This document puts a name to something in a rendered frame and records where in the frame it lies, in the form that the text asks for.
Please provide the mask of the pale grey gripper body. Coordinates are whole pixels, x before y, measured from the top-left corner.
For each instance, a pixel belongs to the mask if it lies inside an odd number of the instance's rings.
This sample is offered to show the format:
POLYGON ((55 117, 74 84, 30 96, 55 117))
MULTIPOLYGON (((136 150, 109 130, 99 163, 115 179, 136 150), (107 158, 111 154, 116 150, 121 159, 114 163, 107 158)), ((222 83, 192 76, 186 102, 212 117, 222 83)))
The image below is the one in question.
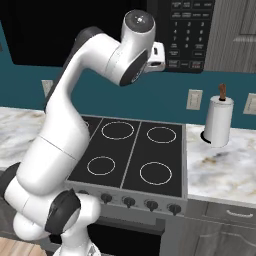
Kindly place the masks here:
POLYGON ((162 72, 164 70, 165 70, 165 62, 164 61, 158 61, 158 60, 149 61, 146 66, 147 73, 162 72))

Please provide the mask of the black microwave oven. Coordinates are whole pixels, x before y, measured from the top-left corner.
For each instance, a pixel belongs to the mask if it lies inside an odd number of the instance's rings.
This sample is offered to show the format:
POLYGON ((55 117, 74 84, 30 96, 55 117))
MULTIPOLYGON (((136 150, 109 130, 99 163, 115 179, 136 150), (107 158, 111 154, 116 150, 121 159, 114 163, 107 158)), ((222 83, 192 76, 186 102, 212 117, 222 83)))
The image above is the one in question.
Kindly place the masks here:
POLYGON ((167 72, 200 73, 204 69, 215 0, 153 0, 156 40, 165 48, 167 72))

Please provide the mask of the black microwave door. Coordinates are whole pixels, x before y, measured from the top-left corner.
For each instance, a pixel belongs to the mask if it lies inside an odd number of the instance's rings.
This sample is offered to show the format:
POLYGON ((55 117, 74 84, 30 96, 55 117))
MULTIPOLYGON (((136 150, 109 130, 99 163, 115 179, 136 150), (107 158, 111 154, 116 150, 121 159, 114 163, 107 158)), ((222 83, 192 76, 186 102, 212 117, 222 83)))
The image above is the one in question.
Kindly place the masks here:
POLYGON ((0 23, 14 64, 61 67, 81 30, 96 26, 118 40, 124 15, 151 1, 0 0, 0 23))

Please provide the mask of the black hob with steel panel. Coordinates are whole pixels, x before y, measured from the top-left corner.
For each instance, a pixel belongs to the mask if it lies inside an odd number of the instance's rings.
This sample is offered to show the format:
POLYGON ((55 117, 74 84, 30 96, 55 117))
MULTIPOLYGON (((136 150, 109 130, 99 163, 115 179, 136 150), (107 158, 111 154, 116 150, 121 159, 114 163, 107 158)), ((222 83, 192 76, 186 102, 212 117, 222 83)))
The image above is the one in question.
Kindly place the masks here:
POLYGON ((110 194, 107 205, 150 211, 146 202, 158 208, 151 212, 173 215, 170 204, 187 206, 186 127, 183 124, 84 115, 90 142, 68 177, 68 187, 85 190, 98 198, 110 194))

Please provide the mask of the grey drawer front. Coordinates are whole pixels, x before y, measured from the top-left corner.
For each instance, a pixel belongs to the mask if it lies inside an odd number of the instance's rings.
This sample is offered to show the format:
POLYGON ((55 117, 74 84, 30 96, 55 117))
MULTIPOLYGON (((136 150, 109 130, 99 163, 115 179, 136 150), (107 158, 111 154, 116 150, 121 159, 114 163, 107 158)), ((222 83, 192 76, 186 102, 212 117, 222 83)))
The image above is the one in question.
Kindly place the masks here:
POLYGON ((256 226, 256 209, 254 208, 209 203, 205 215, 221 221, 245 223, 256 226))

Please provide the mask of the black oven door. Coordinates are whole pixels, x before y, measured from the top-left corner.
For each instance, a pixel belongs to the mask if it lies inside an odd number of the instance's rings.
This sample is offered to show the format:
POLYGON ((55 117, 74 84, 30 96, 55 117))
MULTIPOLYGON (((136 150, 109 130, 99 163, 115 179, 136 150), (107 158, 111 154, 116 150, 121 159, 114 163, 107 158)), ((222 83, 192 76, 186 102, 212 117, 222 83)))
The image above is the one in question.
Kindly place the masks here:
POLYGON ((161 236, 99 225, 88 226, 102 256, 160 256, 161 236))

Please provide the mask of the grey base cupboard door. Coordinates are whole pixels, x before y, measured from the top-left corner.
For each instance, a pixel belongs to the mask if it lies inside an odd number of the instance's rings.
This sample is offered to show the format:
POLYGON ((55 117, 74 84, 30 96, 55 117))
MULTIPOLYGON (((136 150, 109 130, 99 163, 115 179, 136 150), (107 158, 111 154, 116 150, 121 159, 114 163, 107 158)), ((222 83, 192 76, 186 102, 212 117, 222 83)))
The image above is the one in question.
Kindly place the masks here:
POLYGON ((160 256, 256 256, 256 228, 175 217, 166 224, 160 256))

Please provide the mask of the grey base cupboard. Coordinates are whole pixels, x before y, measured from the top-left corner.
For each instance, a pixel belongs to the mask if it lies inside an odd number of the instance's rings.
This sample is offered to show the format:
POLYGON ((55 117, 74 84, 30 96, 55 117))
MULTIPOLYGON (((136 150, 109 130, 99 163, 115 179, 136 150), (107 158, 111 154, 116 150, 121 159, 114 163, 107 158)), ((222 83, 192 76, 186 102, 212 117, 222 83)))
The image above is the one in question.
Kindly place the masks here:
POLYGON ((15 211, 0 197, 0 235, 10 239, 17 236, 13 230, 15 211))

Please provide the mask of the beige wall outlet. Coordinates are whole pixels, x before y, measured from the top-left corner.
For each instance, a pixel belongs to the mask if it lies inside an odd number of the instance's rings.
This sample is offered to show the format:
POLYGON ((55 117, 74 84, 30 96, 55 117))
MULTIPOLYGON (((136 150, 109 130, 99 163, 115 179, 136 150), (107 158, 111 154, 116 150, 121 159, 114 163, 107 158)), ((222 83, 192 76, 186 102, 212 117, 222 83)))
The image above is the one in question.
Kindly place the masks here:
POLYGON ((188 110, 199 110, 201 105, 202 94, 202 90, 190 89, 188 91, 186 108, 188 110))
POLYGON ((52 85, 53 85, 52 80, 42 80, 42 87, 43 87, 43 91, 44 91, 45 96, 48 95, 52 85))
POLYGON ((243 113, 249 114, 249 115, 256 115, 256 94, 255 93, 248 94, 243 113))

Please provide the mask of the grey wall cupboard door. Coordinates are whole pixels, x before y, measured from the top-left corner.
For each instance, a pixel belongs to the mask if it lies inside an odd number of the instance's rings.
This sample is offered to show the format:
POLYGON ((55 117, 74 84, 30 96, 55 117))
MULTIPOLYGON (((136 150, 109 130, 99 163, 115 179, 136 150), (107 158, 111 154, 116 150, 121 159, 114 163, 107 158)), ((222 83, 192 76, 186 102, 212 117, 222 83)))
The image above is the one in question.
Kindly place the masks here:
POLYGON ((215 0, 206 71, 256 73, 256 43, 238 36, 256 36, 256 0, 215 0))

